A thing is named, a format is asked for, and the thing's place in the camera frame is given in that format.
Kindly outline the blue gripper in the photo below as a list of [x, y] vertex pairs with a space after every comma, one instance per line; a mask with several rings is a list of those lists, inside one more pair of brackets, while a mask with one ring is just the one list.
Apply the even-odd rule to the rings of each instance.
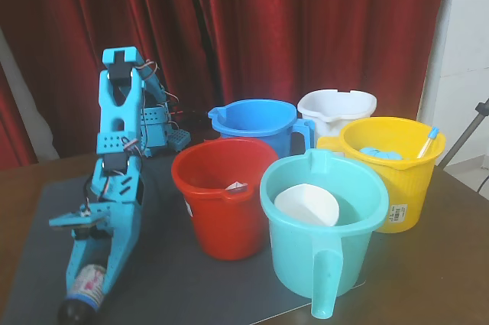
[[[75, 240], [66, 270], [69, 294], [104, 297], [124, 268], [141, 231], [144, 184], [141, 159], [126, 158], [122, 169], [108, 169], [98, 158], [89, 180], [89, 207], [94, 213], [107, 213], [104, 220], [89, 229], [87, 240]], [[116, 233], [130, 239], [112, 239]]]

